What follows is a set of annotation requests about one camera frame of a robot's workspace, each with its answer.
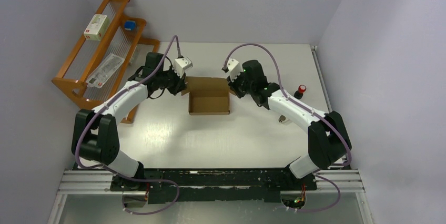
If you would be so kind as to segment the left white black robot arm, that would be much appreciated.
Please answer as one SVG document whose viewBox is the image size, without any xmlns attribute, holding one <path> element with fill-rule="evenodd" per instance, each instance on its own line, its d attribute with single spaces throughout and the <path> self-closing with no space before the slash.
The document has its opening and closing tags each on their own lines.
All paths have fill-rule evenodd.
<svg viewBox="0 0 446 224">
<path fill-rule="evenodd" d="M 169 61 L 167 56 L 148 53 L 140 66 L 119 92 L 92 110 L 81 109 L 75 117 L 72 153 L 79 167 L 85 169 L 82 160 L 94 161 L 95 167 L 108 168 L 123 178 L 131 190 L 141 189 L 146 182 L 144 166 L 120 150 L 118 124 L 141 102 L 152 99 L 158 90 L 176 95 L 185 90 L 186 70 L 192 61 L 179 56 Z"/>
</svg>

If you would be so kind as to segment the brown cardboard box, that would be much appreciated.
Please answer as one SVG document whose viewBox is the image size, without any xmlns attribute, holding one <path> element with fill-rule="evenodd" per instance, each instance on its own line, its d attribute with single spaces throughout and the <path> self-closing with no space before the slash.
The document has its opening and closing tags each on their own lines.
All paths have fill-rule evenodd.
<svg viewBox="0 0 446 224">
<path fill-rule="evenodd" d="M 189 115 L 230 114 L 231 91 L 225 78 L 188 76 L 186 86 L 181 94 L 189 95 Z"/>
</svg>

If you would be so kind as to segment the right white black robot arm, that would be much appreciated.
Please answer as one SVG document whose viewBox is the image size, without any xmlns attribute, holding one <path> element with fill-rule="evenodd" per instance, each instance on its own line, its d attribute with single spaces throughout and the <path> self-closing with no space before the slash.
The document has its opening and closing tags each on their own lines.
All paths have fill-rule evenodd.
<svg viewBox="0 0 446 224">
<path fill-rule="evenodd" d="M 304 177 L 320 169 L 327 169 L 351 151 L 343 119 L 339 113 L 307 107 L 305 103 L 281 90 L 279 84 L 269 82 L 257 60 L 241 64 L 231 58 L 226 63 L 227 82 L 238 98 L 249 95 L 257 106 L 274 111 L 299 126 L 307 133 L 308 151 L 287 165 L 289 172 L 284 183 L 289 189 L 297 189 Z"/>
</svg>

